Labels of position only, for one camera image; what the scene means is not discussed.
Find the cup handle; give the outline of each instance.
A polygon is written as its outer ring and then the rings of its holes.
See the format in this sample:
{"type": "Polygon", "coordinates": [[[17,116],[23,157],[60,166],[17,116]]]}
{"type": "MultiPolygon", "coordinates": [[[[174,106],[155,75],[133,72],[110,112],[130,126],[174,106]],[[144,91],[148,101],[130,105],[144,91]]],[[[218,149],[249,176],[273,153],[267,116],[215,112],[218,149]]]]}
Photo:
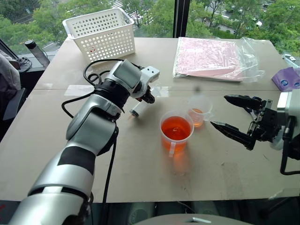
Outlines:
{"type": "Polygon", "coordinates": [[[210,112],[208,115],[205,116],[204,121],[210,121],[210,119],[213,117],[214,117],[214,114],[210,112]]]}
{"type": "Polygon", "coordinates": [[[170,150],[169,150],[169,157],[173,157],[174,152],[175,152],[175,146],[176,146],[176,143],[171,142],[171,146],[170,146],[170,150]]]}

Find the black cable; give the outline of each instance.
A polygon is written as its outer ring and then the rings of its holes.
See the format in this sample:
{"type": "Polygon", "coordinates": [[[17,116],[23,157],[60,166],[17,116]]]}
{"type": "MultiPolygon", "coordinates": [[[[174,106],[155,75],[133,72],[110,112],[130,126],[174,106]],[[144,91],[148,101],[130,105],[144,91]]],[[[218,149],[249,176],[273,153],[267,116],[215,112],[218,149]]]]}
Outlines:
{"type": "Polygon", "coordinates": [[[99,225],[104,225],[107,222],[106,217],[107,217],[107,212],[108,212],[108,206],[106,204],[106,199],[107,199],[109,180],[110,180],[112,168],[113,168],[113,160],[114,160],[114,155],[116,152],[116,147],[117,147],[117,137],[113,143],[112,157],[111,157],[111,161],[110,161],[109,167],[108,167],[108,172],[107,172],[107,177],[106,177],[106,182],[105,182],[105,187],[104,187],[104,192],[103,192],[102,209],[101,209],[100,219],[99,219],[99,223],[98,223],[99,225]]]}
{"type": "Polygon", "coordinates": [[[105,70],[105,71],[101,72],[100,74],[90,74],[90,75],[88,76],[88,79],[89,79],[90,81],[92,81],[93,83],[94,83],[97,79],[99,79],[98,84],[100,84],[100,83],[102,82],[101,76],[102,76],[103,74],[109,73],[109,72],[110,72],[110,70],[105,70]]]}
{"type": "Polygon", "coordinates": [[[107,191],[108,191],[108,186],[109,186],[109,180],[111,178],[111,173],[112,173],[112,168],[113,168],[113,160],[114,160],[114,155],[115,155],[115,152],[116,152],[116,146],[117,146],[117,138],[114,140],[114,143],[113,143],[112,157],[111,157],[111,161],[110,161],[109,167],[108,167],[108,172],[107,172],[107,177],[106,177],[106,182],[105,182],[105,188],[104,188],[104,193],[103,193],[102,204],[106,203],[107,191]]]}
{"type": "Polygon", "coordinates": [[[64,101],[62,104],[61,104],[61,108],[62,110],[71,118],[73,118],[74,116],[69,113],[69,111],[65,108],[65,105],[68,104],[68,103],[71,103],[71,102],[75,102],[75,101],[78,101],[78,100],[81,100],[81,99],[84,99],[84,98],[87,98],[89,97],[91,94],[93,94],[94,91],[92,91],[91,93],[89,94],[86,94],[86,95],[83,95],[83,96],[80,96],[80,97],[77,97],[77,98],[73,98],[71,100],[67,100],[67,101],[64,101]]]}
{"type": "Polygon", "coordinates": [[[282,149],[282,159],[281,159],[280,172],[283,175],[300,174],[300,171],[289,171],[289,172],[285,171],[287,158],[289,156],[289,152],[290,152],[290,149],[291,149],[291,140],[293,138],[295,122],[296,122],[296,118],[294,116],[289,116],[288,117],[287,124],[285,126],[285,131],[284,131],[283,136],[282,136],[282,139],[284,140],[284,143],[283,143],[283,149],[282,149]]]}
{"type": "Polygon", "coordinates": [[[90,216],[92,220],[92,225],[94,225],[93,208],[92,208],[93,201],[94,201],[94,195],[93,192],[90,192],[90,216]]]}
{"type": "MultiPolygon", "coordinates": [[[[106,62],[106,61],[124,61],[124,60],[121,60],[121,59],[106,59],[106,60],[96,60],[96,61],[93,61],[93,62],[91,62],[90,64],[88,64],[88,65],[86,66],[86,68],[83,70],[83,77],[84,77],[84,79],[85,79],[87,82],[89,82],[91,85],[95,86],[95,84],[94,84],[91,80],[89,80],[89,79],[87,78],[87,76],[86,76],[86,71],[90,68],[91,65],[94,65],[95,63],[98,63],[98,62],[106,62]]],[[[138,66],[138,65],[136,65],[136,64],[134,64],[134,63],[132,63],[132,65],[134,65],[135,67],[137,67],[137,68],[139,68],[139,69],[142,69],[142,68],[143,68],[143,67],[138,66]]]]}
{"type": "Polygon", "coordinates": [[[28,67],[24,71],[22,71],[23,73],[27,72],[32,67],[32,62],[27,57],[22,57],[18,59],[17,62],[19,63],[20,67],[26,64],[28,65],[28,67]]]}
{"type": "Polygon", "coordinates": [[[179,204],[181,204],[181,205],[187,207],[189,210],[191,210],[192,213],[196,214],[196,212],[195,212],[191,207],[189,207],[188,205],[186,205],[185,203],[179,202],[179,201],[177,201],[177,202],[178,202],[179,204]]]}

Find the orange liquid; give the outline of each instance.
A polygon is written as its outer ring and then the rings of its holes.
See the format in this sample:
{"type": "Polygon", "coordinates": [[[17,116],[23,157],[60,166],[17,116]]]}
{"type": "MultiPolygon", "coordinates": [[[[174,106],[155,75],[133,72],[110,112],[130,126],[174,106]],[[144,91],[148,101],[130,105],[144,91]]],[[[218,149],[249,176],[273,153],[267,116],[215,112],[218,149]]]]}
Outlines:
{"type": "MultiPolygon", "coordinates": [[[[171,116],[166,119],[162,125],[161,129],[163,133],[172,140],[183,140],[191,134],[191,127],[189,123],[182,117],[171,116]]],[[[165,148],[170,149],[171,142],[162,137],[162,144],[165,148]]],[[[175,151],[183,150],[186,146],[184,143],[176,143],[175,151]]]]}
{"type": "MultiPolygon", "coordinates": [[[[195,113],[194,113],[194,112],[196,112],[196,113],[203,113],[200,109],[192,109],[192,111],[189,111],[189,112],[188,112],[189,116],[190,116],[192,119],[195,117],[195,113]]],[[[201,122],[196,122],[196,123],[194,122],[194,127],[195,127],[195,128],[201,127],[202,124],[203,124],[203,121],[201,121],[201,122]]]]}

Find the plastic measuring cup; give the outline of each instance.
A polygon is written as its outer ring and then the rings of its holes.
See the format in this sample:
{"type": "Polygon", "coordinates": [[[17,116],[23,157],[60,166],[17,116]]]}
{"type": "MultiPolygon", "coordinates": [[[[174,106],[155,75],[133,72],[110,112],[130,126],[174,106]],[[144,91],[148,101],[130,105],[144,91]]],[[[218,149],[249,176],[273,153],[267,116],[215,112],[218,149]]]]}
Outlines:
{"type": "Polygon", "coordinates": [[[209,121],[213,114],[212,102],[209,98],[203,95],[195,95],[188,102],[188,114],[192,118],[194,126],[200,127],[203,121],[209,121]]]}
{"type": "Polygon", "coordinates": [[[162,145],[169,150],[172,157],[176,151],[185,148],[188,138],[193,134],[194,124],[185,112],[170,111],[160,120],[162,145]]]}

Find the water bottle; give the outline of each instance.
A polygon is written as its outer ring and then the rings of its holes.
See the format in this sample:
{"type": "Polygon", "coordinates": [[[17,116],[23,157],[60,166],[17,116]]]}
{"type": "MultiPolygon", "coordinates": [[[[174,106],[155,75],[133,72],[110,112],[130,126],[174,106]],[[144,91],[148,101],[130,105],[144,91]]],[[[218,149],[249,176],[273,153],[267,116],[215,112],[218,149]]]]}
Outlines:
{"type": "Polygon", "coordinates": [[[25,45],[45,68],[49,65],[50,61],[44,55],[44,53],[38,47],[34,40],[25,41],[25,45]]]}

